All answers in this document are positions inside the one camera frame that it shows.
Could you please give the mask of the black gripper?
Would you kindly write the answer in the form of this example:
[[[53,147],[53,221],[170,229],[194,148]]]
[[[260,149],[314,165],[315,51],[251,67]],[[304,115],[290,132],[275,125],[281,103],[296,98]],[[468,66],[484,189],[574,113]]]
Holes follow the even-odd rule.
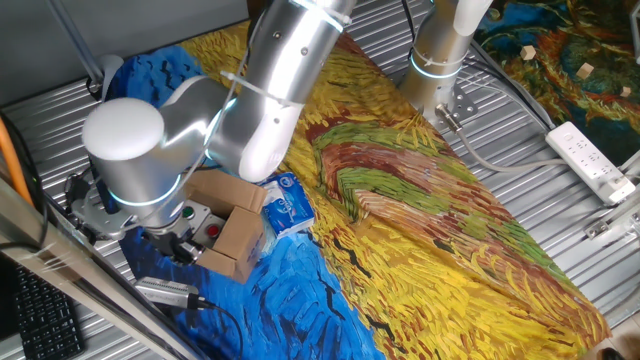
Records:
[[[175,265],[196,263],[206,248],[193,241],[193,231],[187,228],[181,233],[154,233],[145,229],[143,238],[153,245],[163,256],[169,257]]]

